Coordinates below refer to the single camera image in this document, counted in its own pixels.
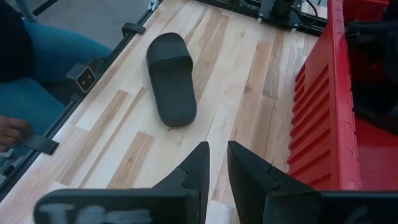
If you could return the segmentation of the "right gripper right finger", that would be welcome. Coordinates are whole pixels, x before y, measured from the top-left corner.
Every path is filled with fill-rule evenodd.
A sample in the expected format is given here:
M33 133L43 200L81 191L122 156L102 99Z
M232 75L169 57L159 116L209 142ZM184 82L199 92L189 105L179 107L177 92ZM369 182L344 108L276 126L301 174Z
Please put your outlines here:
M315 190L236 141L228 174L241 224L398 224L398 192Z

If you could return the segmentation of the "black table frame rail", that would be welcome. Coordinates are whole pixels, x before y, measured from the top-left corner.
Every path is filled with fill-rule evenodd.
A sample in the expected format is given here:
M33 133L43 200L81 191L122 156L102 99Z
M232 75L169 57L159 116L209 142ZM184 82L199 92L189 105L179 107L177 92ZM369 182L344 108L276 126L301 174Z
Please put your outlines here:
M144 26L144 23L146 22L146 20L148 20L153 12L154 11L152 9L146 10L146 12L142 15L142 17L138 20L136 24ZM100 81L101 77L104 75L107 69L116 60L119 54L123 51L123 49L127 46L127 44L132 40L135 35L127 35L125 37L123 36L123 39L114 48L108 58L97 57L88 64L88 66L93 69L93 72L97 77L95 85L98 81ZM67 119L77 109L78 105L83 101L86 95L87 94L82 94L78 90L75 90L74 94L70 97L70 100L65 107L63 113L48 128L48 130L46 130L46 132L42 136L45 136L48 139L52 139L55 134L60 130L60 128L65 124ZM4 171L0 171L0 174L6 174L6 179L0 183L0 202L6 197L6 195L19 181L19 179L33 164L36 158L38 158L38 156L41 154L44 153L29 148L29 152L24 157L14 162L10 162L10 166L7 169L5 169Z
M196 0L211 6L216 6L245 16L264 21L258 16L263 0ZM315 6L309 0L302 0L299 32L319 37L327 25L327 19L320 17Z

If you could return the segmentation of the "red plastic bin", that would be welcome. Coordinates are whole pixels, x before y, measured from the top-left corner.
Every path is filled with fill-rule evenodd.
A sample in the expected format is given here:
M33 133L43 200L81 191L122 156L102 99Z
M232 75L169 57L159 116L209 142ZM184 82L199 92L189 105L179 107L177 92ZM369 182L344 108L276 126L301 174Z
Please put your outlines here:
M318 190L397 190L398 136L353 112L343 24L388 0L328 0L328 22L295 79L289 174Z

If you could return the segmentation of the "person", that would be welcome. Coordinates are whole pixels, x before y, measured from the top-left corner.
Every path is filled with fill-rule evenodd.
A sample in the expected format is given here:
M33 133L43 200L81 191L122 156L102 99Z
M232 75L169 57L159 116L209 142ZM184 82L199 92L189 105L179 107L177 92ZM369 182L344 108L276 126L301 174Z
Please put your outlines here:
M65 78L76 63L108 57L111 49L69 30L25 21L0 0L0 115L21 119L43 135L63 113L73 89ZM19 142L7 152L18 159ZM10 157L0 152L0 166Z

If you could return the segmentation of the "person's hand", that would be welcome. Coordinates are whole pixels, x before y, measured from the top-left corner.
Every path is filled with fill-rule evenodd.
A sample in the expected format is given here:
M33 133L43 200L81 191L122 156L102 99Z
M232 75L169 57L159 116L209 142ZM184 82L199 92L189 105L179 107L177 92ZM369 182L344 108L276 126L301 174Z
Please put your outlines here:
M31 132L32 127L29 123L0 115L0 152L7 152L24 141Z

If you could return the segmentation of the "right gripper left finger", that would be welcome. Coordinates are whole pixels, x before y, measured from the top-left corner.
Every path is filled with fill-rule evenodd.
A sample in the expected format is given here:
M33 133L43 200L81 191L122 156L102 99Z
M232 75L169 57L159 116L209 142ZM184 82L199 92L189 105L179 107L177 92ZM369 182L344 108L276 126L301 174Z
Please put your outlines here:
M146 189L63 189L35 205L35 224L205 224L210 147L205 141Z

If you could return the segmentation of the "black rail bracket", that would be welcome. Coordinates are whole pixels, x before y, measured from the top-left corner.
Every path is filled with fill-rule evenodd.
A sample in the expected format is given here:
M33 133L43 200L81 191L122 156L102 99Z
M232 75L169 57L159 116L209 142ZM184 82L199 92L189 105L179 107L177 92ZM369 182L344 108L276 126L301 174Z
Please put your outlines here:
M48 139L45 136L31 134L28 138L22 141L21 145L47 155L52 155L59 143Z
M122 27L123 36L127 35L135 35L135 34L143 34L146 31L146 28L142 25L127 22Z

